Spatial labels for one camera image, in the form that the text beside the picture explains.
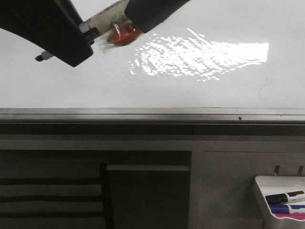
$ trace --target white plastic holder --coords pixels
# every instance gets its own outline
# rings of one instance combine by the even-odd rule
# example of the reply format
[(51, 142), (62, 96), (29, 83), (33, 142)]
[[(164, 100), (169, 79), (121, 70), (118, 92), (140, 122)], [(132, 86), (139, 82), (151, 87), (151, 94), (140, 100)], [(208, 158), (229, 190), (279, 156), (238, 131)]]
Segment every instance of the white plastic holder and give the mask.
[[(305, 229), (305, 220), (276, 217), (265, 199), (268, 195), (305, 190), (305, 177), (257, 176), (253, 190), (268, 227), (272, 229)], [(298, 202), (298, 205), (305, 205), (305, 202)]]

